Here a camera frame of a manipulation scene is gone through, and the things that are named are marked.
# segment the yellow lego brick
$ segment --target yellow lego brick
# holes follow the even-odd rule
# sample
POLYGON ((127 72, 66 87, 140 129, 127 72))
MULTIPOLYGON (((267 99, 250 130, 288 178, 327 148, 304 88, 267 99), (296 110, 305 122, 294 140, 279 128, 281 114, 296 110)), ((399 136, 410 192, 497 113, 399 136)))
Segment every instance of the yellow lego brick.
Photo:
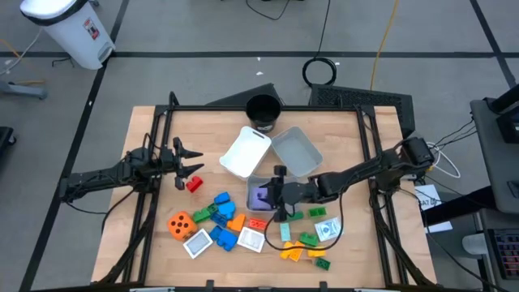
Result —
POLYGON ((326 251, 311 251, 311 250, 308 250, 308 256, 310 256, 310 257, 326 256, 326 251))
MULTIPOLYGON (((287 247, 293 247, 294 245, 291 243, 291 242, 285 242, 285 245, 283 246, 284 248, 287 248, 287 247)), ((289 251, 282 251, 279 256, 283 259, 283 260, 286 260, 289 258, 290 254, 292 253, 292 251, 294 250, 289 250, 289 251)))
MULTIPOLYGON (((294 244, 296 247, 304 247, 305 245, 300 243, 299 241, 295 242, 294 244)), ((302 248, 294 248, 293 250, 291 250, 292 252, 290 253, 289 255, 289 258, 295 262, 297 262, 299 260, 299 257, 301 256, 302 254, 302 248)))

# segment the trash can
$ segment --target trash can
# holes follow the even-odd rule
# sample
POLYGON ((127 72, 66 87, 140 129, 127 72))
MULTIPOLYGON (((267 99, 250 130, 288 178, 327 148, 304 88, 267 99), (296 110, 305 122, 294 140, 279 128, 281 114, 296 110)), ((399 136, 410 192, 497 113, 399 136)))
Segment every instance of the trash can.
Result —
POLYGON ((101 68, 115 50, 88 0, 24 0, 19 8, 82 67, 101 68))

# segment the purple block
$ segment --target purple block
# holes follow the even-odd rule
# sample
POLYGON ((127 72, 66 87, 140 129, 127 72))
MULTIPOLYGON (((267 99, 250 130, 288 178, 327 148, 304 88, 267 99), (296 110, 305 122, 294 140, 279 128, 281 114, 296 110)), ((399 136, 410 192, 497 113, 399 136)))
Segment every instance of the purple block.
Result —
POLYGON ((251 201, 249 203, 251 210, 272 211, 272 208, 269 204, 260 200, 260 198, 267 199, 267 192, 267 189, 264 187, 255 187, 252 189, 251 201))

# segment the orange lego brick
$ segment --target orange lego brick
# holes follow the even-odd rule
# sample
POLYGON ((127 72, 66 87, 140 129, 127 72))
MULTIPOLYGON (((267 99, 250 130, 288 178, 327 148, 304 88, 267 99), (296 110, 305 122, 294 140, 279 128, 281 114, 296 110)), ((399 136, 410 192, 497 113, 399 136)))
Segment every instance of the orange lego brick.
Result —
POLYGON ((234 220, 227 221, 227 228, 240 232, 242 231, 243 224, 245 224, 245 214, 239 214, 234 220))
POLYGON ((310 256, 310 257, 326 256, 326 251, 311 251, 311 250, 308 250, 308 256, 310 256))
MULTIPOLYGON (((304 247, 305 245, 300 243, 299 241, 295 242, 294 244, 296 247, 304 247)), ((302 248, 294 248, 293 250, 291 250, 292 252, 290 253, 289 255, 289 258, 295 262, 297 262, 299 260, 299 257, 301 256, 302 254, 302 248)))
POLYGON ((257 229, 257 230, 265 230, 265 226, 267 222, 265 220, 261 220, 258 218, 249 219, 249 227, 257 229))
POLYGON ((168 229, 173 238, 178 241, 186 241, 198 231, 198 226, 184 211, 174 214, 168 220, 168 229))
MULTIPOLYGON (((285 242, 285 245, 283 246, 284 248, 287 248, 287 247, 293 247, 294 245, 291 243, 291 242, 285 242)), ((294 250, 289 250, 289 251, 282 251, 279 256, 283 259, 283 260, 286 260, 289 258, 290 254, 292 253, 292 251, 294 250)))

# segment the red lego brick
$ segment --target red lego brick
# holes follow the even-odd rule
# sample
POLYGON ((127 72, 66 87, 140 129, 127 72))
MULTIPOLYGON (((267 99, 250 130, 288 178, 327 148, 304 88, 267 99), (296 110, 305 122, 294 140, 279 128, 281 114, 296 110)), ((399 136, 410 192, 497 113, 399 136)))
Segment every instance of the red lego brick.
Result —
POLYGON ((265 226, 267 226, 267 222, 265 220, 261 220, 258 218, 251 218, 249 220, 249 227, 257 229, 257 230, 265 230, 265 226))
POLYGON ((197 188, 199 188, 202 183, 204 183, 204 181, 202 180, 202 178, 199 178, 197 176, 194 176, 190 182, 187 183, 187 189, 190 191, 190 192, 195 192, 197 188))

